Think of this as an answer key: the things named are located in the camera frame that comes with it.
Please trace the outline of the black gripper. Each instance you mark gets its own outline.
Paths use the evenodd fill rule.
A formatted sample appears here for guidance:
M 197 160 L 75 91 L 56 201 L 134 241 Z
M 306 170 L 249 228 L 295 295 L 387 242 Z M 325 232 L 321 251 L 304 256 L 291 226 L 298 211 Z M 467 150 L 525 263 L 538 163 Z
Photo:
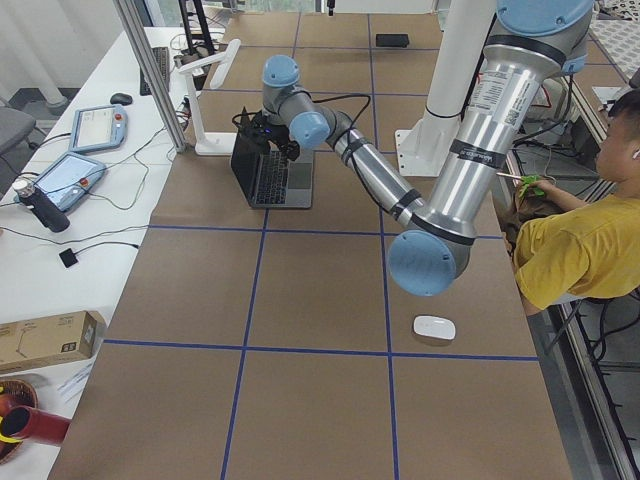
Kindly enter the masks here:
M 287 127 L 270 127 L 271 141 L 288 160 L 295 161 L 300 156 L 300 145 L 290 138 Z

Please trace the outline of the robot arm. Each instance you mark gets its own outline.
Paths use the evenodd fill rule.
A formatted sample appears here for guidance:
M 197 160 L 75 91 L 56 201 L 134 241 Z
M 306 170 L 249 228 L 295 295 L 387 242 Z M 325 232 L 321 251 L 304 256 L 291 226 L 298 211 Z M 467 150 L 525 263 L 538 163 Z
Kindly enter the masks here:
M 579 71 L 589 1 L 451 3 L 423 117 L 400 131 L 391 165 L 344 113 L 316 103 L 285 55 L 263 68 L 263 111 L 305 149 L 329 145 L 403 227 L 388 264 L 417 296 L 445 291 L 465 270 L 474 220 L 543 82 Z

